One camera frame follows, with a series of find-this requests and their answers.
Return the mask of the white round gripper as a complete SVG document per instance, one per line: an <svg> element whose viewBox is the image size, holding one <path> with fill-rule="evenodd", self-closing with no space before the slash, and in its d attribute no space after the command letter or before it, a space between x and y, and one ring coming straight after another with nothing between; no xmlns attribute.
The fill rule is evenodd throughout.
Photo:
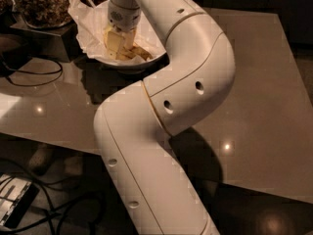
<svg viewBox="0 0 313 235"><path fill-rule="evenodd" d="M110 25L123 31L123 36L117 32L113 27L108 26L105 29L104 41L107 47L108 56L111 59L117 60L123 46L130 50L133 48L134 39L136 35L136 27L141 19L141 9L125 8L116 5L113 1L109 2L108 20Z"/></svg>

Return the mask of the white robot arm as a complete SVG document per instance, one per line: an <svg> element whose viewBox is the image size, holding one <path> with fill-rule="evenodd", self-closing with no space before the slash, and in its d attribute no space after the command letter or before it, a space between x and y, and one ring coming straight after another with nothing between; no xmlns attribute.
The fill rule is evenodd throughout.
<svg viewBox="0 0 313 235"><path fill-rule="evenodd" d="M219 235L168 140L213 112L235 78L234 52L192 0L111 0L127 30L148 18L168 66L112 94L94 118L104 164L139 235Z"/></svg>

